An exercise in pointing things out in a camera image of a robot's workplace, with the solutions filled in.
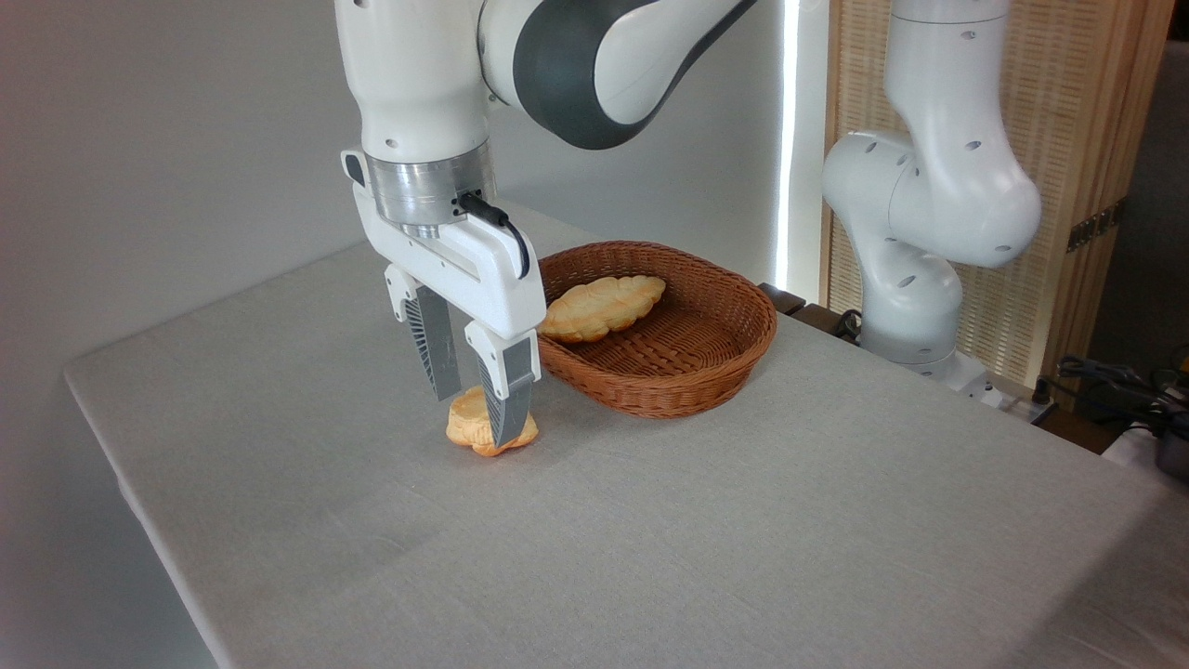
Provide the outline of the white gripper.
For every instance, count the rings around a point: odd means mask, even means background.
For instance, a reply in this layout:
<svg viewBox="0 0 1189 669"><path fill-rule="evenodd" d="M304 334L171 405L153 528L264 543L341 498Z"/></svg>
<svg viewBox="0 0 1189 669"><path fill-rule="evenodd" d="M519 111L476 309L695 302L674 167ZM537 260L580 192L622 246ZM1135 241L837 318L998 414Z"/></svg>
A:
<svg viewBox="0 0 1189 669"><path fill-rule="evenodd" d="M345 150L341 164L369 242L392 263L384 279L394 314L411 330L435 397L463 389L452 304L476 318L464 334L479 360L493 444L511 443L541 377L531 329L546 305L530 241L493 206L491 153L474 149L429 164L390 164Z"/></svg>

